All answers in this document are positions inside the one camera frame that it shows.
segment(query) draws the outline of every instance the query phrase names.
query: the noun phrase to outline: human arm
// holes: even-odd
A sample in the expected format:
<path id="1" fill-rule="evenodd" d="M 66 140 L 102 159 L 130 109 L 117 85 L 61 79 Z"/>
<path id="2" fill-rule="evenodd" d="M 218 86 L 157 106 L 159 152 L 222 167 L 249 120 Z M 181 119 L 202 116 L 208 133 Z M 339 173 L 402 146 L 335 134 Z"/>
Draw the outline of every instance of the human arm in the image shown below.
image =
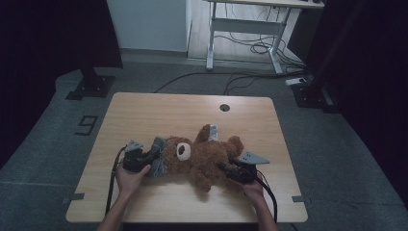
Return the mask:
<path id="1" fill-rule="evenodd" d="M 143 175 L 146 174 L 150 168 L 151 166 L 145 166 L 141 172 L 131 174 L 123 169 L 122 164 L 119 164 L 115 173 L 116 182 L 119 187 L 119 196 L 111 207 L 111 210 L 99 224 L 96 229 L 97 231 L 112 231 L 118 229 L 129 201 L 137 192 Z"/>
<path id="2" fill-rule="evenodd" d="M 258 178 L 262 179 L 261 174 L 258 173 Z M 258 230 L 259 231 L 277 231 L 278 227 L 273 219 L 272 213 L 269 210 L 268 204 L 264 198 L 264 188 L 257 181 L 253 181 L 248 184 L 241 184 L 233 181 L 240 185 L 246 197 L 252 203 L 255 208 L 256 216 L 258 219 Z"/>

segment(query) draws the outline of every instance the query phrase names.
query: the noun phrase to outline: forearm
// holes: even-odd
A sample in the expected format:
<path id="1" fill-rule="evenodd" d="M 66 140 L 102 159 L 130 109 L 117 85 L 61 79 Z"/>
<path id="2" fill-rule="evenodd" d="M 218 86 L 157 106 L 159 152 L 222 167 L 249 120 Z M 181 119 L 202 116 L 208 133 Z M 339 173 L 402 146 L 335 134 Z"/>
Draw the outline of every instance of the forearm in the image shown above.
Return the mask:
<path id="1" fill-rule="evenodd" d="M 104 217 L 101 224 L 98 226 L 97 231 L 117 230 L 120 223 L 122 222 L 122 218 L 129 200 L 130 198 L 128 196 L 120 195 L 115 201 L 109 213 Z"/>
<path id="2" fill-rule="evenodd" d="M 255 208 L 258 218 L 258 230 L 259 231 L 277 231 L 275 221 L 273 220 L 272 213 L 269 210 L 267 202 L 263 197 L 260 197 L 252 202 Z"/>

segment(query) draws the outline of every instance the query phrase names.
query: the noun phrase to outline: black stand base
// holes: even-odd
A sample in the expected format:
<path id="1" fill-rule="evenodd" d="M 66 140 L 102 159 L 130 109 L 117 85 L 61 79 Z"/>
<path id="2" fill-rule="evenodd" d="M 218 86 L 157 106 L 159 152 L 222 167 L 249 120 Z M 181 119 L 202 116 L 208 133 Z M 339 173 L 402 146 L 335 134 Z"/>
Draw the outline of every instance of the black stand base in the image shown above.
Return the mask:
<path id="1" fill-rule="evenodd" d="M 105 98 L 108 95 L 111 86 L 114 84 L 114 76 L 98 76 L 99 84 L 92 88 L 85 87 L 85 82 L 82 80 L 75 91 L 71 91 L 66 100 L 82 100 L 83 97 Z"/>
<path id="2" fill-rule="evenodd" d="M 320 92 L 315 93 L 311 91 L 309 86 L 293 85 L 292 91 L 299 108 L 322 109 L 325 113 L 330 114 L 337 114 L 339 112 L 325 87 Z"/>

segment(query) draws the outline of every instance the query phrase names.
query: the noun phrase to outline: desk leg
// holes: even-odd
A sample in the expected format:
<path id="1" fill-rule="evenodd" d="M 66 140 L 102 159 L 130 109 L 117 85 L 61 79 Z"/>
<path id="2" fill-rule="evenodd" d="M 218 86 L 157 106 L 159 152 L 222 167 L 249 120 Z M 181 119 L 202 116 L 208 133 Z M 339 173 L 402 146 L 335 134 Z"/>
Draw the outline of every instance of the desk leg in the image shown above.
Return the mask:
<path id="1" fill-rule="evenodd" d="M 292 8 L 286 8 L 285 17 L 282 20 L 282 22 L 280 24 L 280 27 L 279 27 L 279 32 L 278 32 L 278 35 L 277 35 L 278 37 L 276 38 L 275 42 L 273 43 L 272 49 L 269 50 L 269 55 L 270 55 L 270 58 L 272 59 L 272 63 L 273 63 L 273 66 L 275 68 L 276 74 L 282 74 L 283 73 L 281 65 L 280 65 L 280 59 L 279 59 L 279 56 L 277 54 L 277 50 L 279 48 L 279 43 L 282 40 L 283 33 L 285 32 L 285 27 L 286 27 L 287 22 L 288 22 L 289 14 L 291 14 L 291 9 Z"/>
<path id="2" fill-rule="evenodd" d="M 208 44 L 207 51 L 207 70 L 213 70 L 214 61 L 214 22 L 216 21 L 216 8 L 217 3 L 213 5 L 213 15 L 211 16 L 211 26 L 210 26 L 210 43 Z"/>

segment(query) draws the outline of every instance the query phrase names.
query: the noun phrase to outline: gray carpet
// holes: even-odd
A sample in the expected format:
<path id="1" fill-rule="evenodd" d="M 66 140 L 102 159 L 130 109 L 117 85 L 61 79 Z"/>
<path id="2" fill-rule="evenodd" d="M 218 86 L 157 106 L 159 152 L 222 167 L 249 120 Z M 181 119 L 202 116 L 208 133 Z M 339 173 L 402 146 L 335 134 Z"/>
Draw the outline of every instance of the gray carpet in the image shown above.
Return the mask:
<path id="1" fill-rule="evenodd" d="M 153 92 L 175 77 L 205 72 L 202 65 L 124 63 L 123 69 L 99 68 L 116 80 L 106 98 L 65 97 L 81 80 L 79 71 L 59 78 L 50 105 L 24 143 L 0 171 L 0 230 L 93 230 L 95 223 L 69 223 L 65 213 L 75 192 L 96 135 L 115 92 Z M 223 94 L 230 75 L 254 71 L 218 66 L 214 75 L 180 79 L 160 93 Z M 256 70 L 267 73 L 267 70 Z M 341 115 L 298 108 L 285 80 L 260 79 L 231 95 L 270 97 L 276 108 L 293 161 L 309 219 L 297 223 L 306 230 L 408 230 L 408 213 L 370 152 Z M 251 79 L 234 85 L 244 86 Z M 98 116 L 89 127 L 83 116 Z M 142 225 L 141 230 L 163 226 Z M 295 230 L 279 223 L 280 230 Z"/>

